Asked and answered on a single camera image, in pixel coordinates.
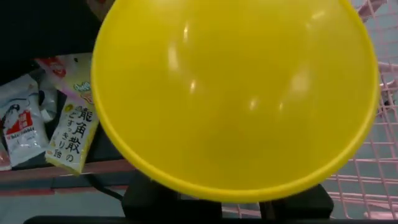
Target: red label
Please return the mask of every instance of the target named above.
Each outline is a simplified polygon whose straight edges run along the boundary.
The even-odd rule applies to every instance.
[[[15,122],[15,124],[7,130],[6,134],[17,133],[17,132],[23,130],[24,128],[27,128],[32,125],[33,125],[33,122],[32,122],[32,117],[30,115],[30,111],[25,110],[23,113],[21,113],[19,115],[19,119],[17,120],[17,122]]]
[[[50,67],[54,75],[63,78],[67,74],[65,67],[62,65],[61,61],[59,61],[57,57],[42,58],[39,60],[46,64],[46,66]]]

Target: pink shopping cart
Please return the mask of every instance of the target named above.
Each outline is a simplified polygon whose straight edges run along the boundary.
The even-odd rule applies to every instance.
[[[322,186],[334,201],[332,218],[398,219],[398,1],[351,0],[379,59],[381,101],[363,146]],[[258,206],[226,205],[232,217],[260,217]]]

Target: product package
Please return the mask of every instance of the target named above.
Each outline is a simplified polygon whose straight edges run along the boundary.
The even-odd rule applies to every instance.
[[[0,142],[0,171],[5,170],[11,170],[11,163],[6,148]]]
[[[72,174],[81,174],[98,123],[94,110],[67,98],[45,152],[47,162],[64,167]]]
[[[49,140],[39,109],[37,83],[29,75],[0,86],[0,118],[11,166],[44,152]]]
[[[91,53],[62,55],[37,59],[55,87],[71,100],[91,110],[94,109],[91,95]]]
[[[41,68],[30,72],[29,75],[39,84],[39,108],[44,122],[48,123],[57,115],[57,89]]]

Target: gray floor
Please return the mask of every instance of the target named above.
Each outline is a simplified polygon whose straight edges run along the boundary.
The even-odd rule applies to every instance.
[[[23,223],[37,215],[124,216],[118,200],[99,192],[0,197],[0,224]]]

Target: white package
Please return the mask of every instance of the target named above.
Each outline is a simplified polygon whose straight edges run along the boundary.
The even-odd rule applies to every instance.
[[[0,118],[11,166],[44,152],[49,140],[39,109],[37,83],[29,75],[0,86]]]

